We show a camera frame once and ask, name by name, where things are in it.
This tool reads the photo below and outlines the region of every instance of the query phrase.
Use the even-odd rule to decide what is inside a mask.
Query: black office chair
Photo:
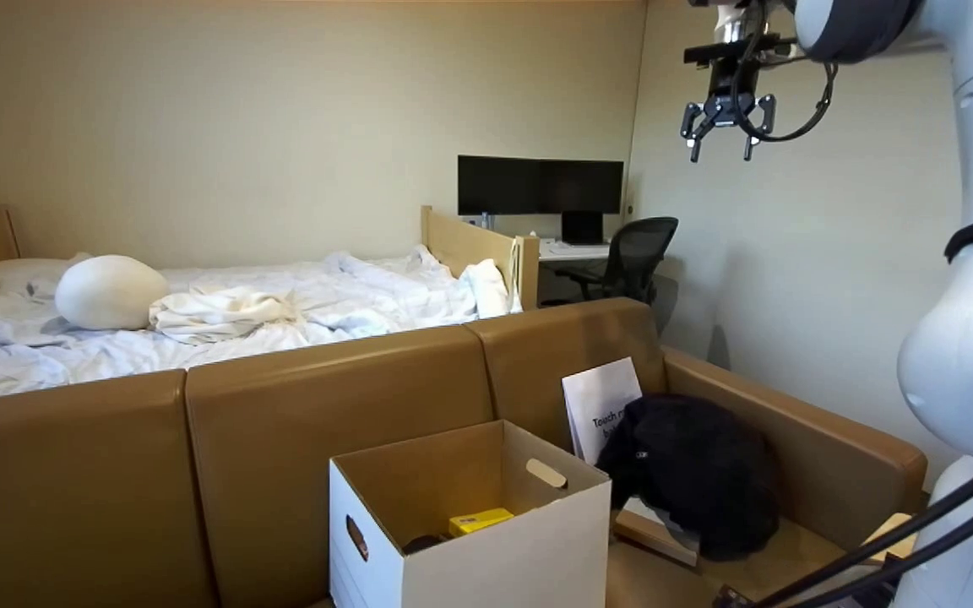
[[[650,215],[624,221],[615,241],[607,262],[601,271],[595,265],[557,265],[557,275],[577,280],[586,299],[595,296],[634,296],[653,305],[655,288],[653,274],[677,237],[680,220],[677,215]]]

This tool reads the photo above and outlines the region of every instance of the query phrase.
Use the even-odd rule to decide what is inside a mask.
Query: black backpack
[[[597,456],[613,507],[643,496],[712,560],[761,551],[780,522],[770,444],[717,402],[643,395]]]

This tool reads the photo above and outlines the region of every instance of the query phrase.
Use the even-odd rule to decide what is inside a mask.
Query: wooden bed frame
[[[520,295],[520,308],[538,308],[538,265],[539,265],[539,242],[534,237],[505,237],[480,230],[461,215],[437,212],[422,207],[419,212],[419,241],[422,246],[438,255],[454,274],[465,262],[498,259],[506,288]],[[18,234],[9,209],[0,207],[0,259],[21,255]]]

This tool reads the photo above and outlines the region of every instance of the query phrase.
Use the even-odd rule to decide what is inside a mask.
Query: cardboard box
[[[339,608],[604,605],[613,478],[511,423],[333,456],[328,496]],[[447,537],[491,507],[512,521]]]

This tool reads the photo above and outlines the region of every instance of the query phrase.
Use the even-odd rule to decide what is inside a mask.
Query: computer monitor
[[[461,155],[461,215],[561,212],[561,241],[601,242],[601,215],[623,209],[623,161]]]

